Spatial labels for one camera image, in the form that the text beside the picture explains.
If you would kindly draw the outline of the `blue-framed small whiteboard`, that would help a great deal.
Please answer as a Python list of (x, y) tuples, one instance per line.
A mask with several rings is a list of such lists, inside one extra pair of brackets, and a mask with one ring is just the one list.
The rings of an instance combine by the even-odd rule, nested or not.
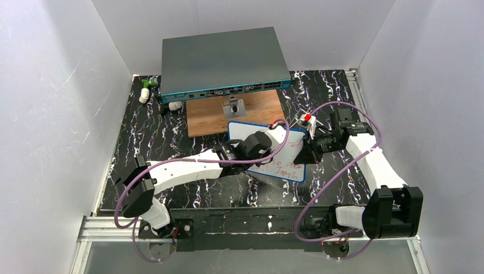
[[(228, 137), (232, 139), (246, 139), (250, 134), (261, 131), (268, 131), (267, 124), (256, 124), (242, 121), (230, 121), (228, 123)], [(303, 147), (305, 131), (290, 129), (288, 140), (283, 149), (273, 157), (269, 163), (261, 166), (252, 166), (248, 169), (251, 173), (267, 175), (274, 178), (291, 180), (301, 183), (305, 180), (306, 165), (294, 164), (295, 157)]]

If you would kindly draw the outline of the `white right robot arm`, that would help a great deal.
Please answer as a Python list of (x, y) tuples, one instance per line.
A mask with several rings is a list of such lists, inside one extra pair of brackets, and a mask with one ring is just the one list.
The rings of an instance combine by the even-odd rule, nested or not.
[(321, 220), (300, 225), (298, 230), (306, 238), (318, 239), (351, 229), (363, 231), (371, 239), (417, 234), (423, 193), (397, 175), (376, 146), (377, 139), (368, 123), (354, 120), (347, 107), (331, 113), (329, 128), (319, 126), (312, 114), (303, 114), (297, 122), (308, 133), (303, 137), (295, 164), (317, 164), (323, 154), (345, 150), (357, 159), (371, 193), (365, 206), (332, 205)]

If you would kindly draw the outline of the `white pipe elbow fitting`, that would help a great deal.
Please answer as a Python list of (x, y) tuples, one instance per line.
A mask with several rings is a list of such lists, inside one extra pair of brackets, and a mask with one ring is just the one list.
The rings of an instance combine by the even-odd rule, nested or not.
[(150, 89), (142, 88), (140, 91), (139, 102), (141, 104), (146, 104), (150, 98)]

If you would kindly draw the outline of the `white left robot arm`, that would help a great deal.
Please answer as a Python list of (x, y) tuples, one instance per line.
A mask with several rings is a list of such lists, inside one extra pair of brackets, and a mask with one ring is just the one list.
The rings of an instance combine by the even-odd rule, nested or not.
[(134, 170), (116, 181), (115, 225), (123, 228), (118, 221), (119, 216), (132, 218), (132, 224), (139, 217), (158, 235), (164, 233), (175, 223), (169, 209), (155, 195), (197, 180), (238, 175), (252, 166), (270, 162), (282, 150), (288, 136), (288, 130), (277, 126), (185, 158), (155, 163), (149, 163), (143, 157), (136, 158)]

